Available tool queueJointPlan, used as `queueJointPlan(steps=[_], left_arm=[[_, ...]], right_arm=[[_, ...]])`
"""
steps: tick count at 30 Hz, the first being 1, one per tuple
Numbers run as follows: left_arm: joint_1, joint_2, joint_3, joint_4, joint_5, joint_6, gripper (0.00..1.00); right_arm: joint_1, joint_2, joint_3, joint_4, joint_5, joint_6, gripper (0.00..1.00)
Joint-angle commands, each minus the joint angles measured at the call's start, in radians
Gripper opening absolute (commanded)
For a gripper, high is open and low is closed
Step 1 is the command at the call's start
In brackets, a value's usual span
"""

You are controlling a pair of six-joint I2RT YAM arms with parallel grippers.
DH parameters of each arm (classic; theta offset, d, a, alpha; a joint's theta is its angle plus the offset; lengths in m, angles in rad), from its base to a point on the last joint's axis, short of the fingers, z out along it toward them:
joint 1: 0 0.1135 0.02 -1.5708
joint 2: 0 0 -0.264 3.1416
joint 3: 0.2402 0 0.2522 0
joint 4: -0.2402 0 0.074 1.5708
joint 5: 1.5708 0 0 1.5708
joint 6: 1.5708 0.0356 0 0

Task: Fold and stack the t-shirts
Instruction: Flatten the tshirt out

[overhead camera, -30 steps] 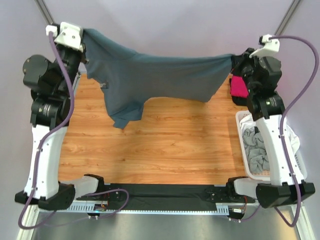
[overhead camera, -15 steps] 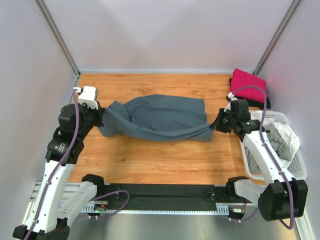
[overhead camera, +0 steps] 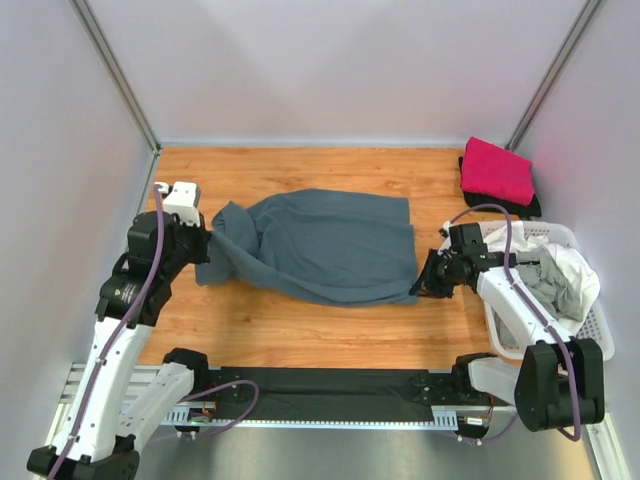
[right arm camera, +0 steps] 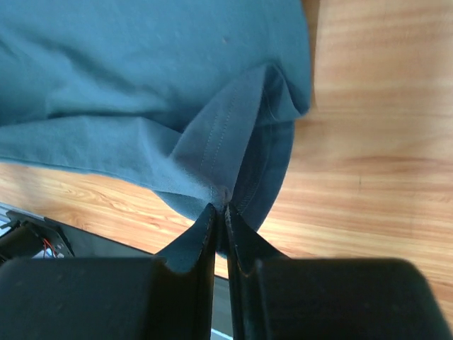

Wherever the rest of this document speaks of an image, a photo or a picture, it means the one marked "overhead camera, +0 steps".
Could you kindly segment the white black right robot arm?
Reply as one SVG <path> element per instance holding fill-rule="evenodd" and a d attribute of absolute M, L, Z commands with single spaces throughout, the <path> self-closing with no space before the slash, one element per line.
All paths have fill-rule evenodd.
<path fill-rule="evenodd" d="M 467 286 L 506 324 L 523 351 L 519 365 L 496 355 L 467 357 L 450 379 L 452 395 L 470 404 L 484 393 L 514 406 L 532 431 L 559 430 L 576 438 L 584 425 L 605 416 L 604 357 L 599 344 L 562 327 L 526 287 L 509 246 L 489 250 L 477 223 L 447 225 L 429 251 L 411 294 L 452 297 Z"/>

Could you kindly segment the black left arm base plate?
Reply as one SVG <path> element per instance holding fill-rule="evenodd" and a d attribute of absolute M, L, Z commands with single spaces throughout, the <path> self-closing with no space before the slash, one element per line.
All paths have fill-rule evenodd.
<path fill-rule="evenodd" d="M 221 368 L 217 370 L 210 370 L 206 386 L 198 390 L 198 393 L 202 393 L 205 390 L 214 389 L 220 387 L 223 384 L 239 380 L 245 380 L 245 374 L 241 369 Z M 225 387 L 224 389 L 219 389 L 218 391 L 209 393 L 206 396 L 199 396 L 196 398 L 196 400 L 220 403 L 242 403 L 250 401 L 252 398 L 253 388 L 251 386 L 245 384 L 237 384 L 234 386 Z"/>

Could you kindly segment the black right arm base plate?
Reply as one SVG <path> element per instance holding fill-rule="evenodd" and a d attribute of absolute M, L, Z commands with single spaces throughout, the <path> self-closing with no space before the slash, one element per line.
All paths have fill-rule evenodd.
<path fill-rule="evenodd" d="M 502 400 L 491 400 L 488 393 L 473 390 L 452 373 L 419 371 L 409 380 L 410 388 L 418 399 L 429 406 L 478 406 L 489 407 L 492 403 L 505 406 Z"/>

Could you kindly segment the blue-grey t-shirt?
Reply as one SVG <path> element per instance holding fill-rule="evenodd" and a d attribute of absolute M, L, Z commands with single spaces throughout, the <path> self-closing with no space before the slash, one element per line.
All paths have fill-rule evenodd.
<path fill-rule="evenodd" d="M 305 189 L 244 208 L 229 202 L 212 220 L 200 286 L 239 279 L 314 304 L 414 305 L 414 227 L 404 197 Z"/>

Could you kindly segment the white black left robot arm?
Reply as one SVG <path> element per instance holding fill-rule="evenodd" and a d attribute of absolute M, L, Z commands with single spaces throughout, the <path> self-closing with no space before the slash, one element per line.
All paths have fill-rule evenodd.
<path fill-rule="evenodd" d="M 172 282 L 187 265 L 208 262 L 210 238 L 194 207 L 134 218 L 127 249 L 99 291 L 92 347 L 70 411 L 52 442 L 30 453 L 29 472 L 46 479 L 132 479 L 142 450 L 173 406 L 208 394 L 206 355 L 174 348 L 157 377 L 122 408 Z"/>

